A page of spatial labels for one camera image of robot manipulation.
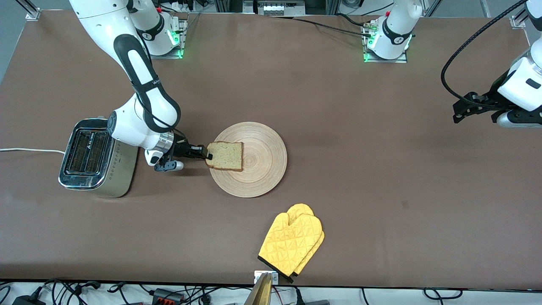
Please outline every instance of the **red wire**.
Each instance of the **red wire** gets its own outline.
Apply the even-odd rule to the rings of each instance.
[[[282,303],[282,299],[280,298],[279,291],[276,289],[276,287],[273,287],[273,289],[275,289],[276,296],[279,297],[280,305],[284,305],[284,303]]]

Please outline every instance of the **table surface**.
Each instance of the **table surface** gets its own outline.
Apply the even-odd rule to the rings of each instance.
[[[356,30],[339,17],[311,17]],[[288,149],[280,184],[233,197],[201,161],[155,173],[140,158],[123,198],[63,189],[62,156],[0,154],[0,277],[251,283],[274,217],[309,204],[326,239],[297,285],[542,289],[539,130],[489,114],[454,125],[440,84],[487,20],[423,18],[408,64],[363,63],[359,37],[307,23],[202,14],[185,58],[154,61],[207,144],[254,121]],[[502,21],[457,57],[458,92],[485,92],[528,47]],[[28,22],[0,86],[0,147],[63,149],[76,122],[131,95],[72,11]]]

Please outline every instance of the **yellow oven mitt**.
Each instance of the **yellow oven mitt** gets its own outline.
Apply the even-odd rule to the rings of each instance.
[[[318,218],[301,214],[290,222],[288,213],[280,213],[267,232],[258,259],[292,283],[290,275],[315,246],[321,234],[322,224]]]
[[[291,208],[288,209],[288,212],[286,212],[289,216],[289,224],[292,224],[293,221],[295,221],[300,215],[306,214],[306,215],[312,215],[314,216],[314,212],[312,209],[307,206],[306,204],[296,204],[293,205]],[[308,261],[312,258],[316,250],[320,247],[322,242],[324,241],[324,232],[322,231],[322,234],[320,234],[320,237],[318,238],[318,241],[312,247],[312,249],[307,253],[307,256],[305,256],[301,263],[294,269],[294,272],[292,273],[294,276],[297,276],[301,273],[305,265],[308,263]]]

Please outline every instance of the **bread slice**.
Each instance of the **bread slice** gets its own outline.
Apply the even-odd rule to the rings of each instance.
[[[212,160],[205,159],[208,167],[217,170],[243,171],[243,143],[242,142],[212,142],[207,146],[212,154]]]

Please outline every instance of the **round wooden board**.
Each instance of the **round wooden board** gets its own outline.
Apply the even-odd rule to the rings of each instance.
[[[237,197],[261,196],[279,184],[286,171],[286,146],[270,127],[243,122],[226,128],[216,141],[243,142],[243,171],[210,169],[216,184]]]

